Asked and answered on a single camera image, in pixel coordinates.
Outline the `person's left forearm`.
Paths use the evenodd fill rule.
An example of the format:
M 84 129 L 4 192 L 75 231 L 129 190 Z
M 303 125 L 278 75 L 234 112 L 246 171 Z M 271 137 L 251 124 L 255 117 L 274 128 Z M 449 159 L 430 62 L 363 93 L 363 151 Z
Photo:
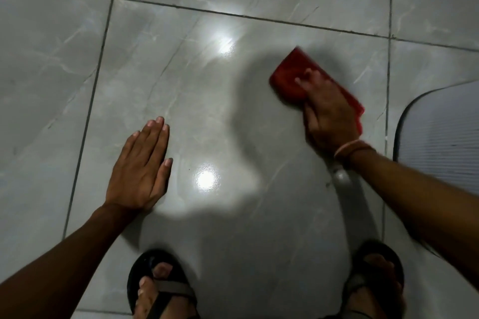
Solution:
M 105 204 L 0 284 L 0 319 L 70 319 L 106 252 L 141 212 Z

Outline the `grey ribbed floor mat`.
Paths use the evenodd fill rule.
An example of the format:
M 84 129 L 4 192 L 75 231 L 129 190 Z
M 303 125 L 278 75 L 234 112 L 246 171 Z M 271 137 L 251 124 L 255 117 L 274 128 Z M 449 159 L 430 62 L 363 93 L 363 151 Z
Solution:
M 408 104 L 392 158 L 479 196 L 479 80 L 426 92 Z

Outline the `person's left hand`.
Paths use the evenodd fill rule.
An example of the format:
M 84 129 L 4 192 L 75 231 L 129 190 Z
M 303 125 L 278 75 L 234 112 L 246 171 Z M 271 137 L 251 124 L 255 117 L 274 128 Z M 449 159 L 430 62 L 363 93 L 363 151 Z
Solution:
M 167 150 L 169 147 L 170 126 L 166 121 L 164 130 L 165 153 L 161 163 L 166 158 L 169 158 L 167 157 Z M 151 201 L 151 191 L 153 189 L 158 170 L 159 167 L 138 166 L 137 138 L 123 166 L 117 171 L 116 163 L 113 166 L 112 174 L 106 190 L 105 205 L 119 205 L 132 211 L 148 211 L 152 209 L 157 203 L 157 201 Z

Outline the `person's left foot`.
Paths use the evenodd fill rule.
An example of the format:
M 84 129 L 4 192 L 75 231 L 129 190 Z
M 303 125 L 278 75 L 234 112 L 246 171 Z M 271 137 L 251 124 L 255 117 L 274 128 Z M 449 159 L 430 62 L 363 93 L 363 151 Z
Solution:
M 166 280 L 172 269 L 171 264 L 161 262 L 152 269 L 152 275 L 156 279 Z M 146 319 L 158 294 L 154 280 L 149 276 L 143 276 L 139 281 L 133 318 Z M 197 314 L 195 305 L 188 298 L 171 297 L 159 319 L 193 319 Z

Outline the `black left sandal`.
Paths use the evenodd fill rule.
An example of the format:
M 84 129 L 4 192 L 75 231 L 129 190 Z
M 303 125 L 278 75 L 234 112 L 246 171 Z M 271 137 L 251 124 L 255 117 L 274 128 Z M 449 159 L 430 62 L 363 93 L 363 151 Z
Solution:
M 154 275 L 154 268 L 161 263 L 169 264 L 172 267 L 165 279 L 157 278 Z M 180 262 L 163 249 L 150 249 L 136 259 L 128 275 L 127 298 L 132 315 L 135 314 L 136 302 L 139 297 L 140 280 L 144 277 L 152 280 L 157 293 L 155 300 L 147 310 L 145 319 L 160 319 L 174 297 L 186 298 L 194 306 L 197 305 L 195 292 L 190 286 Z

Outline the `person's right hand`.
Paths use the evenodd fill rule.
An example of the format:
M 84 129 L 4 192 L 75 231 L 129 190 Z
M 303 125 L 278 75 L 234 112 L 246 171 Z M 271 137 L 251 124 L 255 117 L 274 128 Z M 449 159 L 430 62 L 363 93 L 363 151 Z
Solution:
M 305 90 L 308 103 L 315 111 L 320 126 L 313 145 L 325 153 L 334 155 L 339 149 L 360 139 L 356 127 L 355 112 L 330 80 L 319 71 L 306 69 L 307 80 L 295 82 Z

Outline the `person's right forearm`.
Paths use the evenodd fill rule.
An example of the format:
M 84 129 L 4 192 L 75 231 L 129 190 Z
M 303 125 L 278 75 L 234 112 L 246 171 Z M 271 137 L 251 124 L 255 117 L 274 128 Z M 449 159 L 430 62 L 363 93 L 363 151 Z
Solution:
M 479 292 L 479 196 L 373 149 L 356 150 L 348 163 L 419 241 L 439 253 Z

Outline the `red cleaning cloth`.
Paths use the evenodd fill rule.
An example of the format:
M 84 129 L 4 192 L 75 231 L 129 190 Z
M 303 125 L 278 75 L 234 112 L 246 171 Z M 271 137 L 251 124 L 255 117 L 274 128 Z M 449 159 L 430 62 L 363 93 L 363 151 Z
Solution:
M 356 117 L 358 133 L 362 135 L 361 117 L 365 112 L 364 106 L 343 86 L 335 81 L 324 69 L 322 69 L 306 52 L 296 46 L 278 65 L 269 78 L 269 84 L 286 104 L 302 107 L 307 100 L 307 94 L 296 82 L 296 78 L 307 80 L 306 69 L 319 71 L 327 80 L 330 80 L 340 90 L 347 103 L 352 107 Z

